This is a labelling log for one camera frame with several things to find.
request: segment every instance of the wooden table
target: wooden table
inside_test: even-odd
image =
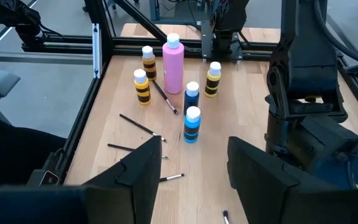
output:
[[[162,25],[166,32],[198,39],[199,33],[187,26]],[[277,42],[277,29],[244,29],[251,41]],[[122,36],[152,37],[137,24],[126,24]],[[185,59],[184,83],[196,81],[204,89],[209,64],[201,59]],[[181,114],[175,116],[154,86],[152,102],[141,106],[136,97],[133,71],[142,68],[140,57],[114,56],[94,102],[66,184],[82,184],[118,162],[128,152],[107,147],[107,143],[137,147],[150,135],[119,117],[119,113],[145,125],[168,140],[163,154],[161,176],[185,173],[177,180],[161,183],[155,201],[152,223],[223,222],[227,209],[231,223],[247,223],[239,197],[229,185],[226,170],[227,139],[238,136],[264,149],[267,127],[267,62],[224,63],[218,95],[201,94],[199,106],[203,121],[198,142],[183,140],[183,92],[168,95]],[[163,86],[162,58],[157,59],[157,82]],[[339,75],[339,84],[349,119],[343,125],[358,134],[358,102]]]

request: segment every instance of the white cap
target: white cap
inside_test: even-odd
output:
[[[186,85],[186,94],[188,96],[196,96],[198,94],[198,88],[200,85],[196,82],[189,82]]]
[[[143,58],[152,59],[153,58],[153,48],[150,46],[142,47]]]
[[[222,66],[219,62],[211,62],[209,65],[209,74],[218,76],[221,73]]]
[[[191,122],[195,123],[200,119],[201,111],[196,106],[191,106],[186,110],[186,119]]]
[[[167,46],[171,49],[179,47],[179,34],[171,33],[167,35]]]
[[[139,84],[143,84],[146,82],[146,72],[143,69],[137,69],[134,71],[135,81]]]

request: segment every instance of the bottle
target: bottle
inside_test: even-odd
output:
[[[183,88],[183,69],[185,47],[179,41],[178,34],[168,34],[167,43],[162,46],[164,62],[164,89],[177,94]]]
[[[185,129],[183,135],[185,141],[194,143],[198,139],[198,131],[201,125],[201,111],[196,106],[191,106],[187,109],[185,116]]]
[[[200,88],[199,84],[196,82],[189,82],[186,85],[185,92],[185,105],[183,114],[186,115],[187,108],[191,106],[198,106],[198,99],[200,98],[200,92],[198,89]]]
[[[206,76],[205,95],[208,97],[216,96],[218,92],[219,80],[221,79],[222,66],[219,62],[212,62]]]
[[[157,79],[157,69],[155,68],[155,56],[153,54],[153,48],[150,46],[144,46],[142,48],[143,53],[143,69],[146,71],[146,76],[149,81]]]
[[[152,101],[150,95],[149,79],[143,69],[137,69],[134,72],[135,87],[137,92],[137,99],[141,105],[148,105]]]

